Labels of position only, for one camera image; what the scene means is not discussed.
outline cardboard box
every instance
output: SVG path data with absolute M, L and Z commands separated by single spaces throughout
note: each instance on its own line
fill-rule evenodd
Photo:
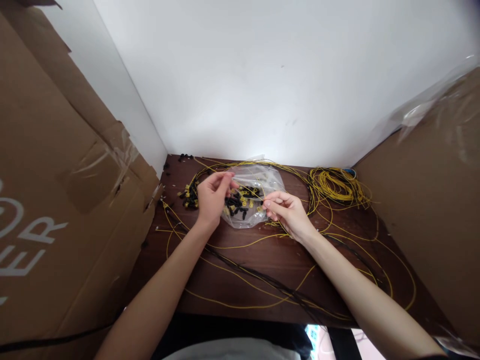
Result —
M 479 120 L 477 67 L 440 93 L 408 136 L 394 133 L 355 166 L 389 233 L 462 339 L 455 348 L 477 352 Z
M 41 10 L 1 1 L 0 49 L 0 344 L 103 326 L 159 180 Z M 0 358 L 88 359 L 105 333 Z

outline clear tape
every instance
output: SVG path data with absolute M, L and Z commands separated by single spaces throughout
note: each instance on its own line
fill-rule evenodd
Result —
M 472 55 L 444 79 L 399 107 L 389 120 L 400 122 L 398 142 L 402 142 L 428 115 L 459 159 L 478 168 L 480 133 L 474 123 L 480 120 L 479 99 L 480 60 Z

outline clear plastic bag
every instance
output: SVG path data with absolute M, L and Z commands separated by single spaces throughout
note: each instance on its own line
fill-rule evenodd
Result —
M 400 106 L 391 120 L 401 121 L 398 142 L 405 138 L 428 115 L 460 160 L 480 167 L 480 105 L 477 101 L 480 81 L 480 58 L 472 55 L 444 79 Z
M 228 171 L 235 173 L 233 181 L 240 188 L 232 190 L 231 198 L 225 198 L 222 219 L 235 229 L 250 229 L 267 221 L 267 213 L 262 209 L 263 197 L 285 191 L 277 169 L 268 165 L 239 165 Z

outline wooden table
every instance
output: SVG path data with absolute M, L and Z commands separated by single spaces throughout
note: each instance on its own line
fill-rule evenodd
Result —
M 194 159 L 178 161 L 179 158 L 179 155 L 169 155 L 167 158 L 166 162 L 169 164 L 169 167 L 163 172 L 161 177 L 161 182 L 165 185 L 163 194 L 166 196 L 165 202 L 173 204 L 173 210 L 188 227 L 191 227 L 195 223 L 198 210 L 184 208 L 182 200 L 177 196 L 177 193 L 183 191 L 185 185 L 189 184 L 192 177 L 203 169 L 204 166 L 197 163 Z M 204 159 L 201 161 L 207 165 L 213 164 Z M 294 168 L 303 171 L 309 170 L 305 167 L 294 166 Z M 280 173 L 285 188 L 289 193 L 301 199 L 308 199 L 308 190 L 304 183 L 291 173 L 282 170 Z M 333 202 L 331 204 L 335 209 L 342 209 L 340 205 Z M 318 213 L 315 213 L 310 220 L 319 231 L 323 231 L 329 225 L 332 214 L 331 210 L 325 206 L 320 206 L 318 211 L 328 221 L 323 219 Z M 145 247 L 141 250 L 131 274 L 125 292 L 126 303 L 140 291 L 166 260 L 167 242 L 171 233 L 156 231 L 156 229 L 171 229 L 161 204 L 157 206 L 153 223 L 146 237 Z M 278 232 L 277 228 L 265 225 L 265 223 L 258 224 L 251 229 L 234 229 L 221 220 L 219 227 L 210 238 L 209 244 L 218 247 L 242 246 Z M 374 239 L 377 232 L 377 217 L 371 208 L 363 210 L 352 207 L 333 211 L 333 224 L 330 225 L 327 232 L 337 234 L 339 239 L 342 239 L 349 247 L 360 254 L 370 267 L 375 270 L 377 277 L 386 288 L 386 292 L 390 294 L 392 291 L 394 300 L 402 307 L 407 307 L 413 299 L 413 304 L 408 312 L 430 334 L 445 335 L 442 327 L 453 331 L 425 286 L 388 234 L 381 220 L 378 225 L 377 237 L 381 243 L 379 241 L 367 241 Z M 172 253 L 179 242 L 180 240 L 177 236 L 172 234 L 168 246 L 169 254 Z M 345 247 L 338 246 L 339 244 L 336 242 L 334 245 L 358 269 L 368 271 L 366 266 L 352 252 Z M 281 238 L 272 236 L 248 247 L 223 249 L 219 250 L 219 252 L 237 263 L 268 274 L 293 289 L 299 285 L 309 269 L 315 264 L 305 248 L 288 236 Z M 218 266 L 226 267 L 225 264 L 205 251 L 202 256 Z M 285 297 L 258 279 L 245 275 L 242 275 L 242 277 L 264 291 L 282 298 Z M 186 288 L 201 297 L 236 307 L 268 306 L 279 301 L 275 297 L 252 288 L 234 274 L 218 269 L 203 260 L 198 261 Z M 345 303 L 318 267 L 309 274 L 300 291 L 313 299 L 316 304 L 331 312 L 350 315 Z M 178 311 L 279 322 L 310 324 L 313 322 L 311 317 L 300 306 L 287 302 L 266 308 L 237 309 L 195 297 L 187 292 L 184 292 L 181 297 Z M 354 321 L 339 320 L 330 316 L 323 316 L 321 322 L 326 326 L 356 326 Z

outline plastic bag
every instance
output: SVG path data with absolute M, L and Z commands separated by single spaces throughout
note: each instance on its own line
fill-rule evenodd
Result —
M 233 181 L 240 188 L 232 189 L 231 197 L 225 198 L 222 219 L 235 229 L 250 229 L 267 221 L 267 213 L 262 209 L 264 196 L 285 191 L 277 169 L 268 165 L 240 165 L 228 171 L 235 173 Z
M 364 142 L 366 148 L 360 152 L 368 153 L 372 145 L 376 146 L 396 131 L 400 131 L 398 142 L 404 141 L 413 129 L 429 115 L 435 121 L 444 141 L 470 167 L 478 168 L 480 147 L 478 131 L 472 129 L 480 118 L 478 101 L 473 91 L 476 81 L 466 78 L 478 76 L 480 56 L 468 56 L 442 80 L 438 81 L 408 102 L 399 106 L 387 117 L 379 121 Z

